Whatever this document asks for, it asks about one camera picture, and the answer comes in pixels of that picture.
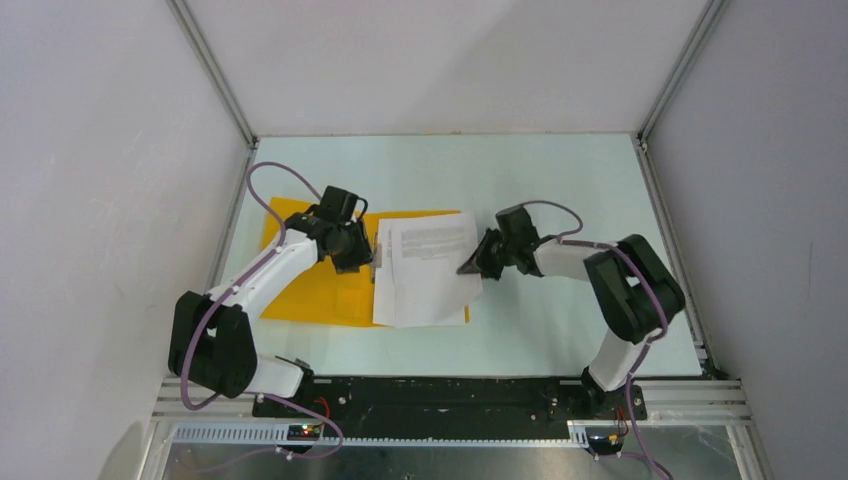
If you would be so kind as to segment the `printed paper sheet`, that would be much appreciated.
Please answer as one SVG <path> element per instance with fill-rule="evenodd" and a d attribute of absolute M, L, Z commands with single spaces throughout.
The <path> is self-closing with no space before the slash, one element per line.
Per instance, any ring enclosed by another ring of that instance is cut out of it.
<path fill-rule="evenodd" d="M 459 327 L 482 293 L 478 274 L 458 269 L 478 246 L 469 212 L 395 219 L 389 229 L 394 288 L 393 326 Z"/>
<path fill-rule="evenodd" d="M 375 291 L 373 322 L 386 327 L 393 326 L 393 301 L 394 288 L 391 267 L 391 243 L 389 229 L 395 219 L 383 219 L 379 221 L 376 241 L 382 244 L 382 267 L 374 269 Z"/>

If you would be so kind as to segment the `orange plastic folder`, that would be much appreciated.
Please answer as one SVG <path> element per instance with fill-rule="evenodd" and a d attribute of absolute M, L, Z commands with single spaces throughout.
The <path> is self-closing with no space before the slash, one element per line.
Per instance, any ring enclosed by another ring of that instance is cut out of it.
<path fill-rule="evenodd" d="M 286 220 L 295 213 L 305 212 L 310 203 L 284 197 L 272 197 L 270 205 L 275 213 Z M 380 220 L 458 213 L 460 213 L 459 210 L 366 213 L 364 224 L 373 246 Z M 260 250 L 268 246 L 278 232 L 278 222 L 271 214 L 266 214 Z M 321 262 L 299 275 L 282 290 L 264 310 L 262 317 L 357 328 L 382 327 L 373 322 L 374 291 L 370 267 L 360 267 L 357 273 L 337 274 L 331 262 Z"/>

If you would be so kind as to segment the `metal folder clip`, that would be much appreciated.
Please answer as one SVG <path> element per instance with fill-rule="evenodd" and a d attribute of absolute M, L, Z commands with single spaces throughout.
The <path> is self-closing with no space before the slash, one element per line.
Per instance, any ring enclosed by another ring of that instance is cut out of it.
<path fill-rule="evenodd" d="M 382 244 L 379 241 L 376 241 L 374 243 L 374 247 L 373 247 L 373 260 L 371 262 L 372 268 L 373 269 L 381 268 L 382 267 L 382 259 L 383 259 Z"/>

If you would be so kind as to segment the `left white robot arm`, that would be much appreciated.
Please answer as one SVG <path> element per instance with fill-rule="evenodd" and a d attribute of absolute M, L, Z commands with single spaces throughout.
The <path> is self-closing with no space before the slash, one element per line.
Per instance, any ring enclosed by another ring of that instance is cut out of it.
<path fill-rule="evenodd" d="M 356 273 L 373 259 L 365 223 L 356 213 L 367 201 L 329 186 L 318 203 L 284 220 L 284 229 L 247 267 L 206 293 L 187 291 L 175 305 L 168 368 L 181 383 L 218 396 L 272 394 L 292 416 L 316 403 L 304 382 L 305 363 L 262 354 L 253 328 L 264 310 L 295 279 L 330 260 L 339 274 Z"/>

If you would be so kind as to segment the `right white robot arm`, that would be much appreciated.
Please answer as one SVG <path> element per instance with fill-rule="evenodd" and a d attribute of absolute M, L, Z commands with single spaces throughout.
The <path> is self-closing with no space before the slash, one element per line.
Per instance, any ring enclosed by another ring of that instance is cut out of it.
<path fill-rule="evenodd" d="M 622 403 L 620 390 L 684 310 L 680 285 L 640 234 L 615 243 L 578 240 L 572 230 L 542 236 L 523 204 L 499 211 L 495 219 L 496 228 L 485 231 L 457 274 L 498 280 L 514 267 L 524 275 L 588 282 L 607 331 L 581 374 L 581 402 L 593 417 L 610 416 Z"/>

